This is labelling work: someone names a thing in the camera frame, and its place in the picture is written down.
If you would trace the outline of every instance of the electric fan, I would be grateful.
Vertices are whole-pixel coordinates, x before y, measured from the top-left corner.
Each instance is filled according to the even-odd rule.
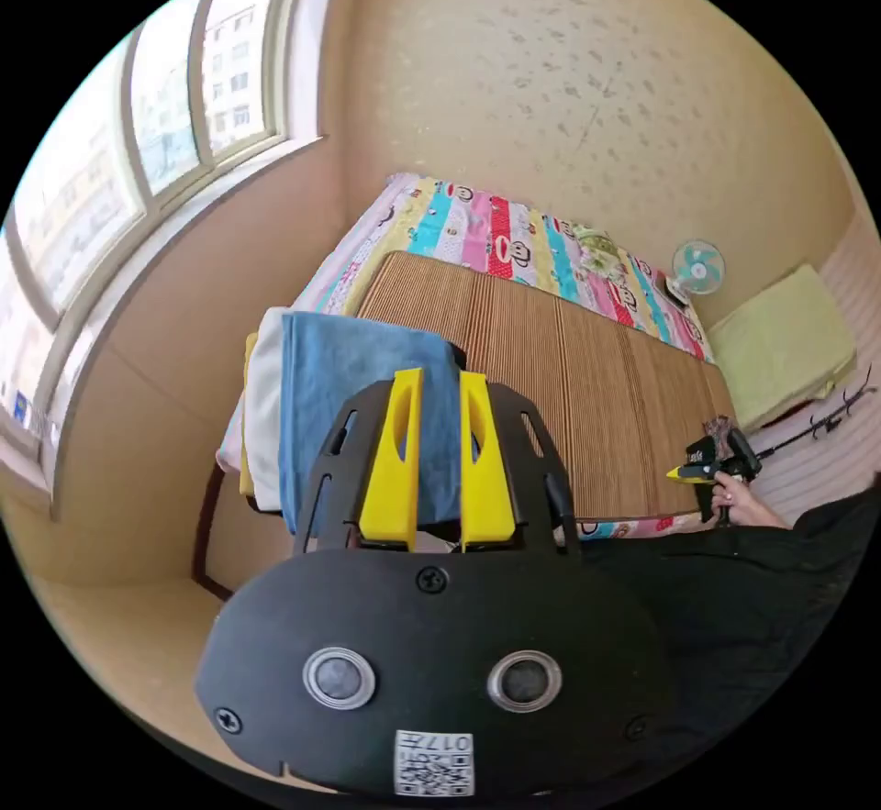
[[[715,293],[725,277],[725,260],[708,241],[692,239],[673,255],[674,278],[664,279],[667,293],[676,302],[688,304],[688,295]]]

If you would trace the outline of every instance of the yellow folded blanket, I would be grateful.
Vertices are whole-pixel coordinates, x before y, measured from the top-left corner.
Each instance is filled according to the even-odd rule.
[[[248,387],[248,363],[251,360],[251,352],[257,343],[257,334],[251,333],[245,339],[245,387]],[[248,470],[248,453],[245,451],[245,404],[241,405],[241,473],[239,474],[239,494],[253,495],[254,481],[251,479],[251,471]]]
[[[856,356],[842,313],[807,264],[736,308],[708,337],[747,430],[826,396]]]

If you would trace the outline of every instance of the bamboo sleeping mat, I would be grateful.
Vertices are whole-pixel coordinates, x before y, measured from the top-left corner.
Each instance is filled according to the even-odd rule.
[[[404,252],[377,270],[358,317],[454,342],[468,369],[539,409],[572,483],[578,519],[696,510],[666,473],[733,416],[719,368],[535,287]]]

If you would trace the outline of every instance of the white towel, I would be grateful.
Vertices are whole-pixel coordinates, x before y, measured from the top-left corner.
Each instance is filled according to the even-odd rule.
[[[278,441],[282,408],[282,315],[289,308],[271,308],[263,316],[248,364],[245,388],[245,450],[261,510],[281,510],[278,490]]]

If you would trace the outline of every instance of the window sill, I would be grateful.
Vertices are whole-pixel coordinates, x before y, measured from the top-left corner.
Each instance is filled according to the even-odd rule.
[[[127,295],[189,227],[196,225],[203,216],[254,177],[321,140],[321,137],[282,140],[256,154],[253,154],[254,148],[251,148],[252,155],[244,161],[230,159],[230,170],[220,174],[174,209],[128,256],[109,282],[95,283],[102,288],[96,299],[94,293],[88,293],[88,288],[78,294],[59,324],[46,369],[40,379],[40,387],[50,390],[48,416],[55,431],[40,442],[39,475],[43,483],[41,490],[35,489],[35,492],[42,492],[49,498],[54,497],[55,467],[61,448],[64,420],[77,382],[95,353],[95,345],[109,332],[110,322],[126,301]],[[77,304],[84,304],[85,310],[81,308],[78,313]],[[22,477],[22,480],[33,485],[26,477]]]

